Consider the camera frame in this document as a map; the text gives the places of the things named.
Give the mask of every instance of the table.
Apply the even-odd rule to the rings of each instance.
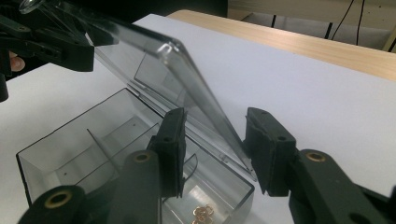
[[[337,64],[363,73],[396,80],[396,54],[288,31],[232,21],[203,13],[181,10],[168,16],[206,29],[244,38],[277,49]]]
[[[344,17],[351,1],[341,0],[230,0],[229,8],[248,12],[293,17],[312,21],[338,23]],[[358,25],[362,1],[355,1],[343,24]],[[362,27],[391,30],[395,25],[396,3],[393,0],[366,0]]]
[[[262,29],[188,11],[171,17],[180,13],[212,26],[226,21],[237,33],[238,25]],[[298,148],[331,154],[353,181],[389,194],[396,183],[393,81],[159,16],[137,24],[185,44],[241,138],[247,107],[268,110],[298,139]],[[83,74],[48,64],[8,82],[10,98],[0,104],[0,223],[15,223],[27,208],[15,154],[123,87],[99,63]],[[291,223],[286,198],[259,190],[254,197],[247,223]]]

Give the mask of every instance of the black plastic part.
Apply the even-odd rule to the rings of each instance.
[[[160,158],[162,196],[182,196],[184,187],[183,162],[186,156],[184,108],[166,113],[157,135],[151,137],[148,150],[155,151]]]
[[[36,30],[35,37],[39,42],[53,46],[50,51],[44,47],[34,50],[38,58],[74,71],[91,72],[93,70],[94,47],[90,46],[86,39],[76,40],[62,30],[50,28]]]
[[[305,199],[297,198],[293,191],[289,198],[289,208],[294,224],[315,224],[316,217],[311,205]]]
[[[12,76],[8,50],[0,49],[0,102],[8,99],[6,77]]]
[[[288,180],[294,198],[303,202],[306,197],[315,213],[312,222],[292,212],[295,223],[388,223],[329,155],[302,150],[290,169],[293,172],[289,173]],[[301,211],[298,206],[293,209]]]
[[[9,35],[20,39],[29,39],[32,37],[32,30],[20,23],[17,23],[5,16],[0,15],[0,30]]]
[[[84,202],[84,190],[77,186],[60,186],[41,195],[23,215],[19,224],[80,223],[78,209]]]
[[[0,4],[0,15],[6,16],[12,20],[17,20],[20,16],[20,12],[16,7],[17,5],[11,1],[2,0],[2,3]]]
[[[136,151],[125,160],[107,223],[161,223],[161,211],[159,158],[150,150]]]
[[[285,175],[297,151],[294,137],[270,113],[250,107],[244,144],[262,193],[288,196]]]
[[[125,1],[113,0],[70,0],[73,4],[91,8],[118,20],[131,23],[147,16],[156,14],[167,16],[175,11],[187,9],[204,12],[215,16],[227,17],[227,0],[147,0],[147,1]]]
[[[81,216],[75,218],[76,223],[106,224],[117,183],[118,179],[115,179],[87,194],[79,208]]]
[[[391,205],[391,199],[379,193],[373,192],[370,189],[358,186],[364,196],[370,201],[375,209],[381,213],[382,217],[386,218],[388,223],[396,223],[396,210]]]
[[[116,45],[119,44],[120,41],[116,36],[109,34],[101,29],[98,29],[94,26],[88,24],[81,24],[84,27],[84,30],[87,32],[90,37],[91,42],[94,46],[107,46],[107,45]]]
[[[392,221],[396,223],[396,187],[393,187],[388,201],[388,214]]]

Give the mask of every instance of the screw hole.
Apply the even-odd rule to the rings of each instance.
[[[65,200],[66,198],[67,198],[67,195],[63,193],[63,194],[59,194],[59,195],[56,195],[55,197],[51,198],[50,202],[51,203],[60,203],[63,200]]]
[[[148,156],[147,155],[138,155],[137,157],[136,157],[136,160],[137,161],[143,161],[143,160],[146,160],[148,158]]]

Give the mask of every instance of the wooden surface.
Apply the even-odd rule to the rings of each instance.
[[[338,23],[351,0],[230,0],[229,8],[313,21]],[[362,0],[355,0],[344,24],[358,25]],[[361,26],[391,30],[396,24],[395,0],[366,0]]]
[[[396,80],[396,54],[180,10],[168,16],[209,30],[284,49],[323,62]]]

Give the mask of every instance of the plastic box compartment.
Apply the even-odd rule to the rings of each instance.
[[[66,123],[17,154],[29,204],[61,185],[89,193],[118,177],[130,153],[146,149],[162,117],[127,89]],[[213,223],[243,223],[254,187],[186,137],[182,198],[163,199],[163,223],[192,223],[193,210],[207,204]]]

